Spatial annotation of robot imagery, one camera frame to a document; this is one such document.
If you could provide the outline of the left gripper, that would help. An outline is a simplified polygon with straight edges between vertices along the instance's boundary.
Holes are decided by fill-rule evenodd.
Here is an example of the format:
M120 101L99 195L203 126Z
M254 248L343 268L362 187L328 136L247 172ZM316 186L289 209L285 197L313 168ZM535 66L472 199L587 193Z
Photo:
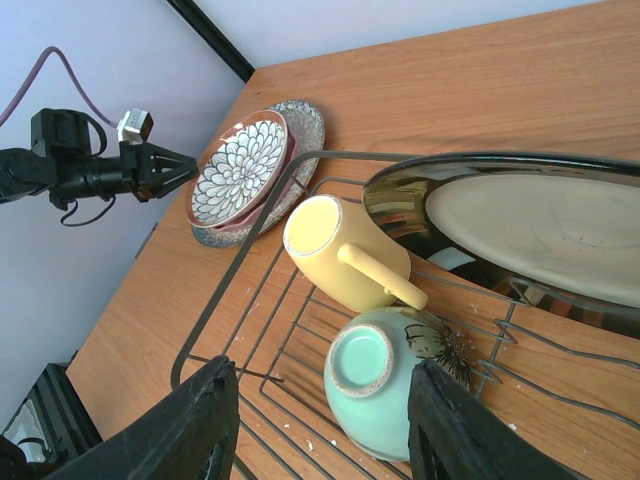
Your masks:
M121 141L119 158L121 179L118 193L131 194L140 203L146 203L151 198L164 198L198 176L195 158L149 142L131 144ZM152 163L158 174L154 175L149 186Z

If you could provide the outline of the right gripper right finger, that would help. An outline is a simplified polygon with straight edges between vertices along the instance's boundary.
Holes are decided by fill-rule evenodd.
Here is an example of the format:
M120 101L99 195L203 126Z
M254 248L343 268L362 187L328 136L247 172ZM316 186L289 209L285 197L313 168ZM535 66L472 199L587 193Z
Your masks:
M409 453L415 479L582 479L545 455L435 361L412 372Z

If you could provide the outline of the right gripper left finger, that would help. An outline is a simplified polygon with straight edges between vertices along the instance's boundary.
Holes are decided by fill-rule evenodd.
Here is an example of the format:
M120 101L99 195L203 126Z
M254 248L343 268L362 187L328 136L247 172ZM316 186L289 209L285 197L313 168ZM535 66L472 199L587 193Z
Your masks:
M235 363L214 357L117 435L51 479L228 479L239 433Z

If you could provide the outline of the white floral patterned plate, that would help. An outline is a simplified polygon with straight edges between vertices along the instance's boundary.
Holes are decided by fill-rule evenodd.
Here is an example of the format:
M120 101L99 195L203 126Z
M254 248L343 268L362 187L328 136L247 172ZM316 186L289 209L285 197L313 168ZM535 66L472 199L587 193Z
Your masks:
M243 217L270 191L289 149L289 128L273 110L242 118L214 142L199 176L189 183L186 214L198 227L218 227Z

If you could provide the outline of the light green ceramic bowl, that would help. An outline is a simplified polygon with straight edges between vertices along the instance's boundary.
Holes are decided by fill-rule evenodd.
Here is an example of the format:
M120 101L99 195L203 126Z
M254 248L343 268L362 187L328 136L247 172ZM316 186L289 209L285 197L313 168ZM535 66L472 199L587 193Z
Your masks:
M324 391L358 448L381 460L409 460L408 397L412 371L424 359L471 387L461 334L429 312L378 308L354 317L335 336L325 358Z

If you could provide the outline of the black wire dish rack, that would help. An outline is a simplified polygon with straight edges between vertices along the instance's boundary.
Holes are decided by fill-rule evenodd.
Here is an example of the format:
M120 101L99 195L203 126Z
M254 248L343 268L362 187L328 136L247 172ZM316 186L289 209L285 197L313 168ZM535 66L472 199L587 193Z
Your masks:
M235 479L407 479L406 462L352 443L323 385L352 312L287 256L280 228L226 251L173 383L217 354L237 367ZM486 287L420 258L412 280L464 345L471 391L515 434L583 479L639 475L639 325L634 316L510 282Z

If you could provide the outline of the yellow ceramic mug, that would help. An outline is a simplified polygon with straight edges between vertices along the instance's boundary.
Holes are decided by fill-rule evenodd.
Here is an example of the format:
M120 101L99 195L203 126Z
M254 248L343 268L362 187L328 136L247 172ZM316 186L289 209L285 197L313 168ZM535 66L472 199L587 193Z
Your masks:
M287 219L283 244L311 283L354 312L396 301L421 310L429 301L410 281L407 250L355 203L326 194L304 200Z

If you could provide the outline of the striped brown dinner plate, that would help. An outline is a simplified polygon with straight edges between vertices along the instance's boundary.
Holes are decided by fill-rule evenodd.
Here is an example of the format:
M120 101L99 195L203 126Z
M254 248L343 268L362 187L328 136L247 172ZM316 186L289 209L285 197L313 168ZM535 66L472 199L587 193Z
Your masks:
M639 166L537 152L426 156L374 175L374 223L415 256L523 305L639 334Z

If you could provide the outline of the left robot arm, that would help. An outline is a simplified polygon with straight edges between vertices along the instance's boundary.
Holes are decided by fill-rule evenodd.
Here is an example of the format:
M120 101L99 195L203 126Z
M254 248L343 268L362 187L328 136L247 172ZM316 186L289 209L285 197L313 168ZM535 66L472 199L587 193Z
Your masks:
M104 129L84 112L43 109L32 117L31 147L1 151L1 202L46 192L69 218L85 198L99 198L109 211L119 195L139 202L161 199L199 175L197 160L148 141L149 112L126 111L116 125L119 153L105 157Z

